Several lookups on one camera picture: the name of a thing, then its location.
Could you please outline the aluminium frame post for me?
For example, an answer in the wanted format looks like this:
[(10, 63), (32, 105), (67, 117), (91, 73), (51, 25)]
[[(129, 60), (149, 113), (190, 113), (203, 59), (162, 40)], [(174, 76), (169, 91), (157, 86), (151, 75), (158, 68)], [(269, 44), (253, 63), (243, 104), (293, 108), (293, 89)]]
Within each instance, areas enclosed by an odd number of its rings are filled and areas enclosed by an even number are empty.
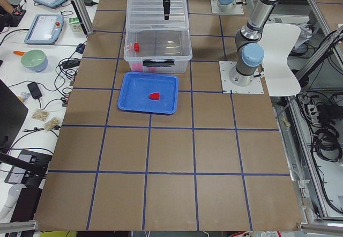
[(94, 29), (83, 0), (70, 0), (86, 36), (93, 35)]

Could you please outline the green white carton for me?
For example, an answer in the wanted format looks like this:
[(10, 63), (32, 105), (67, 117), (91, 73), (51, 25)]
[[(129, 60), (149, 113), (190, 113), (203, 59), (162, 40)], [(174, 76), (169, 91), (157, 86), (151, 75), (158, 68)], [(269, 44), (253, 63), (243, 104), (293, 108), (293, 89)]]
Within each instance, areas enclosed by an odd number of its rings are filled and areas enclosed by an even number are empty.
[(73, 32), (81, 32), (83, 30), (81, 23), (77, 17), (69, 18), (68, 23)]

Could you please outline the black power adapter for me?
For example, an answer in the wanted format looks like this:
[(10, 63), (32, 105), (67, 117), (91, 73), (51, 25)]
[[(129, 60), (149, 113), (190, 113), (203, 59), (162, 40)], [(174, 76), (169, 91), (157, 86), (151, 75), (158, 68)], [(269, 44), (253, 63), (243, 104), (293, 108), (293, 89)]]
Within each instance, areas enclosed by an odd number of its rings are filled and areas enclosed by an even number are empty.
[(27, 84), (27, 87), (29, 89), (29, 92), (33, 99), (38, 100), (42, 97), (42, 93), (39, 89), (39, 86), (36, 82), (31, 82)]

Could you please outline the near teach pendant tablet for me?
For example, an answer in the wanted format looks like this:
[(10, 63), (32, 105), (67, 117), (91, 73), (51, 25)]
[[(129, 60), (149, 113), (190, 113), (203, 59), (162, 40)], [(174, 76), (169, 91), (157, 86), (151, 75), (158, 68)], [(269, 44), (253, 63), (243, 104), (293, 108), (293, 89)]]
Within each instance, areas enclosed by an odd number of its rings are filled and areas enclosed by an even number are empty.
[(37, 14), (24, 39), (26, 44), (53, 45), (63, 29), (61, 14)]

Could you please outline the clear plastic storage box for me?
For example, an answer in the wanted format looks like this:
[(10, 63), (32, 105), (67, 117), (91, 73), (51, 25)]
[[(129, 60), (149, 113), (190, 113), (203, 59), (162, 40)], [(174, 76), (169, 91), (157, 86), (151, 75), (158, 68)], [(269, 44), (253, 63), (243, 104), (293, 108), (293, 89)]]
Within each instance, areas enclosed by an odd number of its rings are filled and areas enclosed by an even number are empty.
[[(140, 44), (135, 52), (133, 44)], [(127, 32), (124, 59), (134, 72), (185, 73), (192, 59), (189, 31)]]

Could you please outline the green bowl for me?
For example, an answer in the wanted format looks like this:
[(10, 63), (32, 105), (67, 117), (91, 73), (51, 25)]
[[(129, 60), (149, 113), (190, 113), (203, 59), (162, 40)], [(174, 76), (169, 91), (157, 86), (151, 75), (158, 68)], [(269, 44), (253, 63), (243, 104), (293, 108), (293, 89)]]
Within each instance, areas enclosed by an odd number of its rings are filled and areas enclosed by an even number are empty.
[(45, 52), (34, 49), (26, 52), (21, 58), (22, 65), (34, 72), (43, 71), (48, 65), (48, 59)]

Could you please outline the clear plastic box lid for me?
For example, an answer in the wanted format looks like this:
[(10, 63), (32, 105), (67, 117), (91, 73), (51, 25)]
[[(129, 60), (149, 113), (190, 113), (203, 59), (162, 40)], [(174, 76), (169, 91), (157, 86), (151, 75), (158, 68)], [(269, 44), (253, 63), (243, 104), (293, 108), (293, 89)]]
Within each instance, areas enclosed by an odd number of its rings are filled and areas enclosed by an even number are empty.
[(126, 30), (186, 31), (189, 29), (186, 0), (169, 1), (169, 19), (164, 19), (164, 0), (127, 0)]

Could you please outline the black monitor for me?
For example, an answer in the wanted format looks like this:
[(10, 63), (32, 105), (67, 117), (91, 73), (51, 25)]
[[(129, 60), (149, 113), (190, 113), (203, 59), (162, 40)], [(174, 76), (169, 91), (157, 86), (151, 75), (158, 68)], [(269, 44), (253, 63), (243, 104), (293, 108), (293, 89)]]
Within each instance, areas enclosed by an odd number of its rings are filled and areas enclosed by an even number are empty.
[(28, 113), (28, 108), (1, 80), (1, 151), (10, 148)]

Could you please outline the white chair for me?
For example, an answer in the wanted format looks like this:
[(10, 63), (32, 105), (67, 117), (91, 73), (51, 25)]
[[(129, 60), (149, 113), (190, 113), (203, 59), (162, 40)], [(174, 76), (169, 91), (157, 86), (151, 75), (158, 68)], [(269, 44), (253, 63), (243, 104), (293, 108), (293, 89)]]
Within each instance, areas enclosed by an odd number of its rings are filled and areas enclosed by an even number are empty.
[(263, 68), (271, 97), (297, 95), (300, 83), (287, 64), (288, 55), (300, 36), (300, 28), (291, 24), (271, 23), (263, 28), (258, 42), (264, 49)]

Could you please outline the blue plastic tray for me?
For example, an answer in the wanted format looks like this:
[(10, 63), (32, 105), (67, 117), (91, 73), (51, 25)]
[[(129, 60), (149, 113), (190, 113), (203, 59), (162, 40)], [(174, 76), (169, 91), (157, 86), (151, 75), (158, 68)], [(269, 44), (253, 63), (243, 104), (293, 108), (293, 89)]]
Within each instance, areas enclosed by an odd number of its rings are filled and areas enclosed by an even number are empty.
[[(179, 78), (156, 73), (128, 72), (124, 75), (117, 106), (121, 110), (173, 114), (177, 110)], [(149, 95), (160, 93), (160, 100)]]

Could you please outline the white power strip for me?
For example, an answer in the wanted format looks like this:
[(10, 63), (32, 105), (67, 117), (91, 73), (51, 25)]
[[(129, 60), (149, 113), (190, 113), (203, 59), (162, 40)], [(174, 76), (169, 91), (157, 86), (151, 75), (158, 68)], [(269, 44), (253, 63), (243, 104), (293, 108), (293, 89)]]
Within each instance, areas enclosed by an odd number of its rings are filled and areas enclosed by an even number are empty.
[(313, 99), (306, 98), (304, 103), (307, 118), (310, 120), (312, 124), (319, 125), (319, 112)]

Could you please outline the red block with stud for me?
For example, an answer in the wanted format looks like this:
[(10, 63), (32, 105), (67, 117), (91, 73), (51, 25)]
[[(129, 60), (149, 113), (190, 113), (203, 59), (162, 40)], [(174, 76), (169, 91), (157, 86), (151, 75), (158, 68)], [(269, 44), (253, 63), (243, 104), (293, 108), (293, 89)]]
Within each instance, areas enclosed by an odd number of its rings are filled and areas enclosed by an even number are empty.
[(149, 99), (151, 100), (160, 100), (160, 93), (159, 92), (154, 92), (149, 95)]

